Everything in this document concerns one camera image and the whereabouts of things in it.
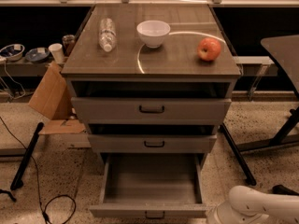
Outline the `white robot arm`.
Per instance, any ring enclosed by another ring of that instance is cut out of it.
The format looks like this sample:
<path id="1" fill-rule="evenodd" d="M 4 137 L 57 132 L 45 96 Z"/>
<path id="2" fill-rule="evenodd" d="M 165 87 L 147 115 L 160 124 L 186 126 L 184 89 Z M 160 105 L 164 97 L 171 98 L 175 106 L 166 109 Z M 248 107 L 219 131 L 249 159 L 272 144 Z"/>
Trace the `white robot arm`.
<path id="1" fill-rule="evenodd" d="M 207 214 L 206 224 L 262 224 L 269 217 L 299 224 L 299 197 L 235 186 L 228 199 Z"/>

